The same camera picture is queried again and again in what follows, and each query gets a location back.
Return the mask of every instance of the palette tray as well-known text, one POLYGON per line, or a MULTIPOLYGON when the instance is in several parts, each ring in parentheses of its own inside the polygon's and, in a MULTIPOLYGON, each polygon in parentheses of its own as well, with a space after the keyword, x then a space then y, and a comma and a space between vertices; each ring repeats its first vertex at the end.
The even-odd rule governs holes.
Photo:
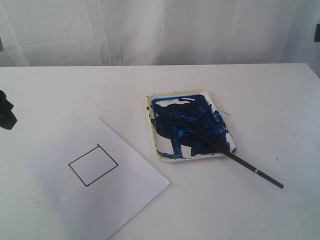
POLYGON ((236 143, 210 95, 203 90, 154 94, 147 112, 156 154, 164 162, 223 156, 182 126, 198 132, 234 153, 236 143))

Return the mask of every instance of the table surface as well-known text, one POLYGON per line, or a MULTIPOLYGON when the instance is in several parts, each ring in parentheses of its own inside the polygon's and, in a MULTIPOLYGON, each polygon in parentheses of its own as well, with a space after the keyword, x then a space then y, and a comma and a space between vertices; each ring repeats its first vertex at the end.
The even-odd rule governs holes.
POLYGON ((306 64, 3 67, 0 89, 18 119, 0 128, 0 239, 67 239, 23 157, 90 116, 171 182, 111 239, 319 239, 320 79, 306 64), (236 154, 284 189, 226 157, 157 159, 146 96, 194 89, 228 113, 236 154))

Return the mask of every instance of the white paper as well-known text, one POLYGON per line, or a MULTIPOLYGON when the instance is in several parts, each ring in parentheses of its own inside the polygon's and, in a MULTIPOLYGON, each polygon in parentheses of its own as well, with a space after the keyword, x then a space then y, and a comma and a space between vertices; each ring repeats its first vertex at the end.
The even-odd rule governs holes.
POLYGON ((26 158, 71 240, 106 240, 169 181, 98 118, 26 158))

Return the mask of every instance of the black brush handle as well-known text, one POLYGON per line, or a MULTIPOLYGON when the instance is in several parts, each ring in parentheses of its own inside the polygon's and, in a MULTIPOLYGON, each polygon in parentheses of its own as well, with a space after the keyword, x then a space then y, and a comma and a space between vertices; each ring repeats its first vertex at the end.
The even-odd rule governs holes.
POLYGON ((189 129, 189 128, 185 128, 186 130, 188 130, 190 133, 192 133, 193 135, 197 136, 199 139, 203 140, 204 142, 206 142, 207 144, 211 145, 212 147, 214 147, 215 149, 218 149, 220 152, 222 152, 224 155, 228 156, 229 158, 235 160, 237 163, 241 164, 242 166, 246 167, 247 169, 251 170, 252 172, 255 172, 256 174, 258 174, 260 177, 264 178, 265 180, 269 181, 270 183, 276 185, 277 187, 283 189, 284 185, 280 182, 278 182, 277 180, 273 179, 272 177, 270 177, 269 175, 265 174, 263 171, 260 171, 259 169, 255 168, 254 166, 252 166, 250 163, 246 162, 245 160, 241 159, 240 157, 234 155, 233 153, 229 152, 228 150, 220 147, 219 145, 216 145, 215 143, 213 143, 211 140, 207 139, 206 137, 202 136, 201 134, 189 129))

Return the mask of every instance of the white curtain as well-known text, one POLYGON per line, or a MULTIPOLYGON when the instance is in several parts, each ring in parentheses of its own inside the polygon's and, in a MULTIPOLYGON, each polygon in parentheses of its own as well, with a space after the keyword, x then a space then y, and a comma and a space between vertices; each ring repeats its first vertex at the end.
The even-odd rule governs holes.
POLYGON ((15 66, 307 62, 320 0, 0 0, 15 66))

